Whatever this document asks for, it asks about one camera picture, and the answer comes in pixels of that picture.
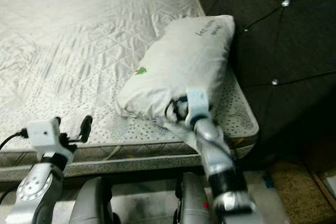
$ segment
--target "black cable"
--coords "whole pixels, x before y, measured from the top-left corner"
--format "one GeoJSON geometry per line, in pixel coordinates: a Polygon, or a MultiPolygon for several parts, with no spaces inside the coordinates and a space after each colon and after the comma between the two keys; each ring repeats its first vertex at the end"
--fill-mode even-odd
{"type": "Polygon", "coordinates": [[[11,140],[12,138],[16,137],[16,136],[20,136],[20,132],[16,132],[15,134],[9,136],[8,138],[5,139],[5,141],[3,141],[1,144],[0,144],[0,151],[1,149],[5,146],[5,144],[7,144],[9,142],[9,140],[11,140]]]}
{"type": "Polygon", "coordinates": [[[5,139],[5,141],[3,141],[0,144],[0,151],[1,149],[5,146],[5,144],[7,144],[9,142],[9,140],[11,140],[12,138],[16,137],[16,136],[22,136],[24,138],[28,138],[28,133],[27,133],[27,129],[23,128],[21,131],[16,132],[15,134],[9,136],[8,138],[5,139]]]}

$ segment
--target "black wire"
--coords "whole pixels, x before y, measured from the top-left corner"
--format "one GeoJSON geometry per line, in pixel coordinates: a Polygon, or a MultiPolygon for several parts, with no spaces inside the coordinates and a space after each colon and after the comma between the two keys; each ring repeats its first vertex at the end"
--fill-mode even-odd
{"type": "Polygon", "coordinates": [[[1,144],[0,144],[0,151],[1,149],[5,146],[5,144],[8,143],[9,140],[11,140],[12,138],[16,137],[16,136],[21,136],[21,132],[16,132],[15,134],[9,136],[8,138],[5,139],[5,141],[3,141],[1,144]]]}

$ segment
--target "white pillow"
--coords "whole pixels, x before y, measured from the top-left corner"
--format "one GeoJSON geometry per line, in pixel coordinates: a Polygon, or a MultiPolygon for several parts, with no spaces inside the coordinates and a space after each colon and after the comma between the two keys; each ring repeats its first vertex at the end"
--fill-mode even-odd
{"type": "Polygon", "coordinates": [[[118,113],[163,125],[167,105],[187,89],[204,89],[216,102],[234,31],[228,15],[170,22],[118,94],[118,113]]]}

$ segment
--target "headboard button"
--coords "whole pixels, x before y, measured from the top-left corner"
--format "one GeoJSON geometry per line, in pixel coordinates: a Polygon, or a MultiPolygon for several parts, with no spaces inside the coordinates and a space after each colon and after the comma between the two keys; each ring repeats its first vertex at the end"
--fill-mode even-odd
{"type": "Polygon", "coordinates": [[[287,7],[290,5],[290,0],[284,0],[282,3],[281,3],[281,6],[282,7],[287,7]]]}
{"type": "Polygon", "coordinates": [[[273,80],[272,80],[272,85],[278,85],[278,84],[279,84],[278,79],[273,79],[273,80]]]}

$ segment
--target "white mattress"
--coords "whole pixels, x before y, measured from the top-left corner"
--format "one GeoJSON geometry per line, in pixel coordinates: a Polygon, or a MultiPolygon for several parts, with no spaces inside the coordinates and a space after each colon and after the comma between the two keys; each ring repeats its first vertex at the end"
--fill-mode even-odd
{"type": "MultiPolygon", "coordinates": [[[[87,114],[93,125],[81,147],[181,141],[147,121],[119,117],[113,101],[163,27],[203,15],[198,0],[0,0],[0,6],[0,141],[54,116],[62,118],[62,132],[76,135],[87,114]]],[[[228,73],[220,124],[231,138],[255,135],[258,124],[228,73]]],[[[28,150],[20,139],[4,149],[28,150]]]]}

